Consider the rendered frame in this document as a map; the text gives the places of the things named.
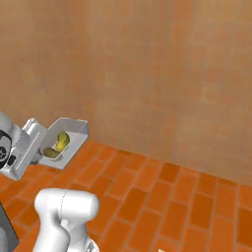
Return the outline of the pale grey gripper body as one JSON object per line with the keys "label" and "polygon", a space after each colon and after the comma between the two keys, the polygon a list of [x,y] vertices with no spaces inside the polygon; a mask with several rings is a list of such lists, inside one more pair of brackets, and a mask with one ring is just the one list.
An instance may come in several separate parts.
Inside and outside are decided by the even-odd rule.
{"label": "pale grey gripper body", "polygon": [[23,128],[14,126],[18,137],[17,142],[11,147],[10,157],[2,168],[2,173],[13,180],[20,180],[36,156],[47,130],[39,122],[31,118]]}

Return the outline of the yellow-green cucumber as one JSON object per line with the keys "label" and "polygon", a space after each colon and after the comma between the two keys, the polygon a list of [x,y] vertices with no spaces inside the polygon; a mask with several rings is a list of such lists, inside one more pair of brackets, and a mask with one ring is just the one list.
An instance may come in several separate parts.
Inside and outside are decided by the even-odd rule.
{"label": "yellow-green cucumber", "polygon": [[70,137],[66,132],[60,132],[57,137],[55,149],[57,152],[62,152],[70,143]]}

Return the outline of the dark grey appliance panel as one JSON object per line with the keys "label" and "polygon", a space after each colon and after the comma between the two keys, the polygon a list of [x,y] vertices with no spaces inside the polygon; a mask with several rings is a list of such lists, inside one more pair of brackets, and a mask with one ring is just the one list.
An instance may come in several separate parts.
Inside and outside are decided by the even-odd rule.
{"label": "dark grey appliance panel", "polygon": [[20,240],[0,203],[0,252],[14,252]]}

